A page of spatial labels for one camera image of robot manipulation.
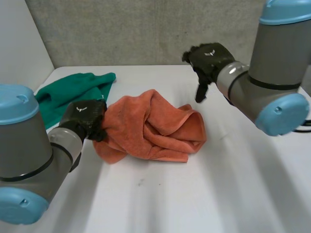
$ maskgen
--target white table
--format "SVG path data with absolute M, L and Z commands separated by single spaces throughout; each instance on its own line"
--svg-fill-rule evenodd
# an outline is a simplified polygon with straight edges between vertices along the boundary
M 311 134 L 268 137 L 215 86 L 196 104 L 190 66 L 62 67 L 44 85 L 78 72 L 116 73 L 108 104 L 152 88 L 175 107 L 190 103 L 208 142 L 186 164 L 127 156 L 108 165 L 87 141 L 42 219 L 2 222 L 1 233 L 311 232 Z

